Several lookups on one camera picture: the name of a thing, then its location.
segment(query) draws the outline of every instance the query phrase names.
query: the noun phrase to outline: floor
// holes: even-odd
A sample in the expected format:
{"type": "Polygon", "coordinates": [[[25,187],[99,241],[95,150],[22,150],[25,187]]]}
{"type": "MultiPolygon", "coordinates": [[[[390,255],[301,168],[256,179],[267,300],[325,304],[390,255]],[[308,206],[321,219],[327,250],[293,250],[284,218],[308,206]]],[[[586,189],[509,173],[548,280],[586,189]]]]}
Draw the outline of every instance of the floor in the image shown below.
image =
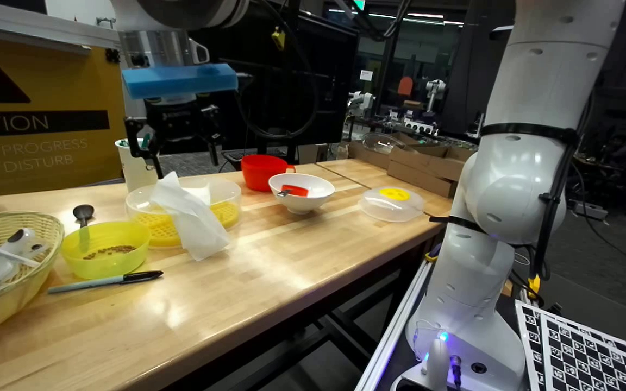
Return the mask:
{"type": "MultiPolygon", "coordinates": [[[[166,173],[177,169],[182,177],[230,169],[227,165],[213,168],[207,155],[166,156],[164,165],[166,173]]],[[[552,234],[548,248],[552,277],[543,284],[543,297],[548,304],[561,304],[565,318],[626,340],[626,213],[610,213],[607,221],[592,221],[592,226],[576,213],[570,213],[552,234]]],[[[359,318],[357,324],[378,340],[387,306],[387,300],[380,302],[359,318]]],[[[242,390],[242,381],[284,346],[288,341],[212,390],[242,390]]],[[[270,382],[266,391],[346,391],[355,390],[359,377],[362,369],[346,362],[332,343],[327,343],[270,382]]]]}

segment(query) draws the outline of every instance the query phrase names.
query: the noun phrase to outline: wicker basket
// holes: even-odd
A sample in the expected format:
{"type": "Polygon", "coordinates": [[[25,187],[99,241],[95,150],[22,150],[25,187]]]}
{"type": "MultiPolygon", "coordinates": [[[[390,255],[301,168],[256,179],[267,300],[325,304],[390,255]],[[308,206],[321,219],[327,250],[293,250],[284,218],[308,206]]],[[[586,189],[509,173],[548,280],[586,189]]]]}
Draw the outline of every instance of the wicker basket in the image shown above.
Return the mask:
{"type": "Polygon", "coordinates": [[[39,268],[30,270],[22,265],[17,277],[0,284],[0,324],[22,312],[37,295],[50,277],[59,244],[65,238],[62,221],[50,215],[0,213],[0,244],[19,229],[32,229],[34,241],[45,244],[49,255],[39,262],[39,268]]]}

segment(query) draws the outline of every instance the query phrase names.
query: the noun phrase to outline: bowl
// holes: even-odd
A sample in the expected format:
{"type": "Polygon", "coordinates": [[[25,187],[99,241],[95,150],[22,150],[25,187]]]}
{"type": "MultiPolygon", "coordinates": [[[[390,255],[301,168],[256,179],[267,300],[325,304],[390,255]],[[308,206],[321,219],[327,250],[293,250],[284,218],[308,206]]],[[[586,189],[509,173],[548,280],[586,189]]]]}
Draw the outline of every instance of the bowl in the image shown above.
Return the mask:
{"type": "MultiPolygon", "coordinates": [[[[207,179],[182,179],[181,181],[188,192],[195,187],[209,187],[212,195],[212,213],[219,219],[225,229],[230,229],[242,215],[242,187],[230,181],[207,181],[207,179]]],[[[177,248],[181,246],[181,234],[175,226],[175,218],[153,204],[151,187],[139,187],[126,195],[126,213],[133,221],[146,226],[151,230],[153,248],[177,248]]]]}
{"type": "Polygon", "coordinates": [[[147,255],[151,230],[134,221],[102,221],[75,230],[62,255],[76,279],[108,279],[134,271],[147,255]]]}
{"type": "Polygon", "coordinates": [[[362,211],[384,221],[412,221],[423,215],[423,200],[402,187],[376,187],[359,200],[362,211]]]}
{"type": "Polygon", "coordinates": [[[332,194],[332,183],[312,175],[276,175],[270,179],[275,199],[293,215],[319,208],[332,194]]]}
{"type": "Polygon", "coordinates": [[[59,255],[59,246],[65,238],[65,229],[59,219],[37,213],[0,213],[0,246],[19,229],[34,230],[34,244],[44,244],[49,250],[34,270],[19,268],[19,271],[0,283],[0,324],[26,308],[26,304],[39,294],[49,280],[59,255]]]}
{"type": "Polygon", "coordinates": [[[242,158],[242,173],[246,187],[252,192],[270,192],[267,181],[276,175],[284,175],[289,164],[270,155],[248,155],[242,158]]]}

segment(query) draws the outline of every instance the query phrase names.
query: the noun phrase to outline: paper towel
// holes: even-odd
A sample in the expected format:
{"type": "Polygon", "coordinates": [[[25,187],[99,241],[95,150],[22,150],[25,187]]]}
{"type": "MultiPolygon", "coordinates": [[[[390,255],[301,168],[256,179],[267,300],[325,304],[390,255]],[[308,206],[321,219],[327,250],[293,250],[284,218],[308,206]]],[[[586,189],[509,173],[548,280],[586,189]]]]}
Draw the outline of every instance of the paper towel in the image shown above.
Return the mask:
{"type": "Polygon", "coordinates": [[[209,208],[209,187],[185,192],[177,173],[156,183],[153,203],[175,215],[182,248],[202,262],[228,248],[228,232],[209,208]]]}

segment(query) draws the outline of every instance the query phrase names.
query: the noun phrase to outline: chair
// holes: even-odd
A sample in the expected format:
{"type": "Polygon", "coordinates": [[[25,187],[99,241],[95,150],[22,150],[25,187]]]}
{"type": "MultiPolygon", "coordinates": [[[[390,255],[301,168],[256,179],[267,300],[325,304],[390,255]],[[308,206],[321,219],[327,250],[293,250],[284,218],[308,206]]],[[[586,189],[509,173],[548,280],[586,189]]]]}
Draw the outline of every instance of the chair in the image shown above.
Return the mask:
{"type": "Polygon", "coordinates": [[[412,99],[416,90],[416,81],[412,76],[401,78],[398,84],[398,95],[401,99],[412,99]]]}

